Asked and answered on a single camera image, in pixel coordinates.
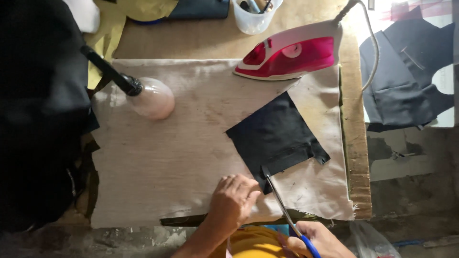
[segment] wooden table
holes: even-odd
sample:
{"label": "wooden table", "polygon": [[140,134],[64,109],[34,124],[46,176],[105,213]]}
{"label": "wooden table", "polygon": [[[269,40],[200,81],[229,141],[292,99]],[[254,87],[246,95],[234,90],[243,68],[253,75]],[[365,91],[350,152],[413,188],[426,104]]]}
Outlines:
{"label": "wooden table", "polygon": [[[284,0],[268,29],[258,35],[246,35],[239,31],[232,6],[228,18],[221,20],[166,21],[151,26],[127,21],[115,58],[243,58],[256,44],[276,32],[334,18],[346,3],[347,0]],[[356,219],[369,219],[368,151],[359,52],[353,32],[353,28],[364,26],[364,17],[357,13],[361,12],[351,10],[342,22],[341,117],[349,195],[358,208]]]}

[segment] black garment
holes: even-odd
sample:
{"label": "black garment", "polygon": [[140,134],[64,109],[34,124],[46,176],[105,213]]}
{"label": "black garment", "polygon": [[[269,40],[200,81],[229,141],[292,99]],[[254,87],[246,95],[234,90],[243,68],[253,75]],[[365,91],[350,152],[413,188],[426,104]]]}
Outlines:
{"label": "black garment", "polygon": [[62,0],[2,1],[0,35],[0,230],[21,231],[57,220],[83,188],[88,61]]}
{"label": "black garment", "polygon": [[[422,19],[420,7],[384,32],[375,34],[380,62],[371,86],[364,92],[368,131],[427,124],[454,106],[453,95],[438,91],[432,77],[453,63],[454,24],[438,28]],[[360,46],[362,81],[366,83],[375,55],[370,38]]]}
{"label": "black garment", "polygon": [[308,128],[287,92],[226,131],[264,194],[272,190],[260,174],[264,165],[271,175],[315,157],[330,160]]}

